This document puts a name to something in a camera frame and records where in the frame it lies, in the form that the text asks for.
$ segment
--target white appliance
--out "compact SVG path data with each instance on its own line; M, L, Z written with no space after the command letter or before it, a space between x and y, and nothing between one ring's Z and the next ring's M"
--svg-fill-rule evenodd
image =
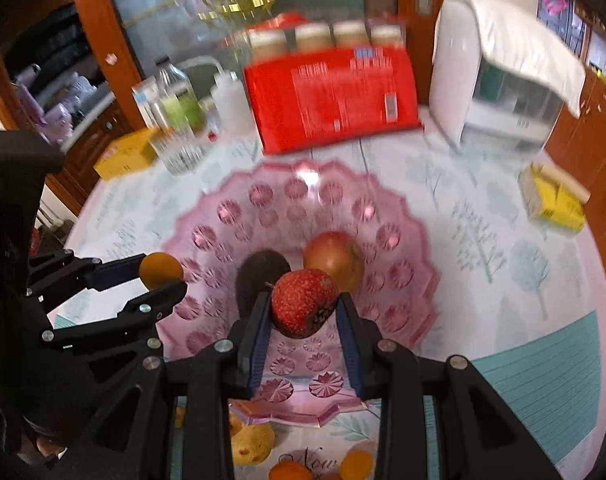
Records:
M574 100L583 79L576 66L559 66L565 58L559 59L558 45L548 43L535 18L507 3L501 3L509 6L509 15L503 15L498 2L444 0L435 33L430 114L464 151L534 153L568 100L551 88L562 88Z

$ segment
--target red apple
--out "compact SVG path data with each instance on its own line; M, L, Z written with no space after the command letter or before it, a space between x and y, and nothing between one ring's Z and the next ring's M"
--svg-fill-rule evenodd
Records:
M341 292L356 292L363 281L365 258L354 238L340 231L321 233L303 251L306 269L321 269Z
M336 283L322 270L288 272L272 289L272 321L287 337L309 337L334 312L338 295Z

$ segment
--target red box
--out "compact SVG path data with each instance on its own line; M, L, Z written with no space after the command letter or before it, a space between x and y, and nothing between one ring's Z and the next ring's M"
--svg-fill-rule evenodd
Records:
M269 155L421 125L403 48L293 54L247 66L245 83Z

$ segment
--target table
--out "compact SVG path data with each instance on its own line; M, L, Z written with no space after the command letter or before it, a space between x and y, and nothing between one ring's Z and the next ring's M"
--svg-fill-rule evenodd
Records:
M417 353L439 360L454 353L467 356L564 478L584 478L606 429L606 279L590 230L569 236L529 222L516 183L522 164L457 155L427 109L420 115L425 134L370 137L277 159L338 159L405 194L412 214L425 223L431 259L442 274L434 295L439 318ZM154 251L203 192L262 158L259 142L249 139L217 145L190 174L173 177L155 164L101 182L68 247L104 261ZM51 319L61 327L115 316L143 292L138 281L102 293L86 291ZM316 432L315 442L341 441L338 447L345 452L357 440L376 438L374 417L372 412L345 414L321 430L284 430L287 438L265 464L286 452L288 442L312 438L309 431ZM248 480L265 476L248 468L237 473Z

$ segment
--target plastic bottle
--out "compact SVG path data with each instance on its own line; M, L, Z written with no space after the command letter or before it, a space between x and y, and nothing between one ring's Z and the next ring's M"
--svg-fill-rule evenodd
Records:
M225 133L237 138L253 134L256 122L243 83L228 71L215 74L214 82L211 95Z
M169 122L180 128L187 121L194 133L200 132L206 117L189 78L167 56L157 60L157 67L158 95Z

